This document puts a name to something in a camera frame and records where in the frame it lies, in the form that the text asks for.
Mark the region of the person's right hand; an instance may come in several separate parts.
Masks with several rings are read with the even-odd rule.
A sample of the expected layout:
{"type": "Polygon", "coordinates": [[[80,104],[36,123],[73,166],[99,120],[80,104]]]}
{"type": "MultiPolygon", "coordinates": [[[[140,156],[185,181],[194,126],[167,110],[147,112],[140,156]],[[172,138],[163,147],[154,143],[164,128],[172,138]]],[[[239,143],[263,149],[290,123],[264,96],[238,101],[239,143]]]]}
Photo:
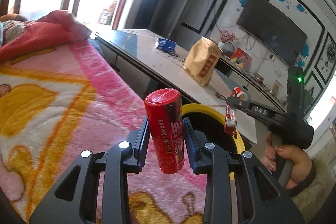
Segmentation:
{"type": "Polygon", "coordinates": [[[293,163],[286,190],[294,188],[309,176],[313,163],[304,150],[295,145],[274,145],[272,134],[268,134],[266,143],[262,163],[269,171],[275,172],[277,169],[276,156],[293,163]]]}

